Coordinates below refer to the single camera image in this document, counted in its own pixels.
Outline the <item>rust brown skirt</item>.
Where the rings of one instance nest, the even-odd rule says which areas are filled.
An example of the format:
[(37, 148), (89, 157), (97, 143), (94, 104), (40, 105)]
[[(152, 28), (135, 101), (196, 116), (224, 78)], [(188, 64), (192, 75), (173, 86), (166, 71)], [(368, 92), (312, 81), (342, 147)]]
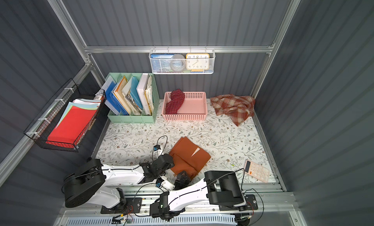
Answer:
[(173, 158), (174, 167), (171, 171), (174, 175), (185, 171), (192, 180), (210, 160), (210, 154), (194, 144), (187, 137), (180, 138), (169, 152)]

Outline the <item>pink plastic basket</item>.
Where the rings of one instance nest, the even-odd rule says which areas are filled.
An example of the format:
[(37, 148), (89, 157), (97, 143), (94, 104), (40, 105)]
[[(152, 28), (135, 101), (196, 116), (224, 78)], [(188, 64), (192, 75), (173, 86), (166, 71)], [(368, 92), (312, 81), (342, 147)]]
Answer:
[(186, 91), (185, 100), (177, 114), (167, 114), (166, 105), (171, 101), (171, 92), (166, 92), (161, 115), (166, 121), (205, 121), (207, 98), (203, 91)]

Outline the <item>red polka dot skirt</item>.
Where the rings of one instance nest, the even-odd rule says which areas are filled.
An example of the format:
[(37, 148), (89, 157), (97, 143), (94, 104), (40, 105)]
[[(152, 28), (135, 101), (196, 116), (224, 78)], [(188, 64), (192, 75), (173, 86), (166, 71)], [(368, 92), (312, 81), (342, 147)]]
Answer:
[(185, 101), (185, 93), (180, 89), (170, 93), (170, 101), (166, 104), (166, 114), (177, 114)]

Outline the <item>red plaid skirt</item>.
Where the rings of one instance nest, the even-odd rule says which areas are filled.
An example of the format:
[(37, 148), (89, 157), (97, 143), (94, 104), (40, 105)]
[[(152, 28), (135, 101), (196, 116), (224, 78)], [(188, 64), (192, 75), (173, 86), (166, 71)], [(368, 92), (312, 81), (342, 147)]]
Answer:
[(236, 126), (254, 116), (256, 100), (251, 96), (218, 95), (210, 99), (217, 116), (227, 115)]

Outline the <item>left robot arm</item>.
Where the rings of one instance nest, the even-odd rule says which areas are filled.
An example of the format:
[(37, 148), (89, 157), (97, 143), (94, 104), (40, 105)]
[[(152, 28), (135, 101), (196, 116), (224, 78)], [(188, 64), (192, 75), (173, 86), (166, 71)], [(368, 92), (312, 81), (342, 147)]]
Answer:
[(127, 200), (118, 186), (153, 183), (172, 167), (173, 158), (168, 154), (135, 166), (111, 166), (99, 159), (90, 159), (65, 177), (62, 186), (65, 206), (74, 208), (90, 203), (107, 209), (123, 208)]

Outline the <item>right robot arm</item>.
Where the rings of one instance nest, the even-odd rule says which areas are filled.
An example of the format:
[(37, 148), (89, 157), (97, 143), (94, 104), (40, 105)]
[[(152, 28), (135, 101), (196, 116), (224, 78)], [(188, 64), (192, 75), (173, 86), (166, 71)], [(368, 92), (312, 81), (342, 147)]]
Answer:
[(207, 171), (204, 179), (180, 190), (166, 191), (150, 205), (150, 216), (170, 220), (191, 204), (209, 201), (211, 205), (242, 209), (246, 205), (235, 171)]

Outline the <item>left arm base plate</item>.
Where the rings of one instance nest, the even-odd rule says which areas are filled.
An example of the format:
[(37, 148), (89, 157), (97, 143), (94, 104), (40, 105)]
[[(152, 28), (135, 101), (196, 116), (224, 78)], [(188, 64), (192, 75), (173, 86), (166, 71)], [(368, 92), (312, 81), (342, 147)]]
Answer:
[(121, 198), (116, 204), (108, 204), (109, 207), (102, 206), (101, 214), (127, 214), (127, 213), (139, 213), (142, 205), (142, 198)]

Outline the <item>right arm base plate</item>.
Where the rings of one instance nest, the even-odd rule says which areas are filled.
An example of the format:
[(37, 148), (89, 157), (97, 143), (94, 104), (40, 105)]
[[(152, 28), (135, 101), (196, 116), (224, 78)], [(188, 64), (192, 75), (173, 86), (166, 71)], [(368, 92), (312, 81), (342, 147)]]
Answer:
[(229, 210), (237, 210), (237, 211), (245, 211), (245, 210), (258, 210), (257, 200), (254, 194), (245, 194), (246, 204), (240, 207), (227, 207), (219, 205), (220, 211), (229, 211)]

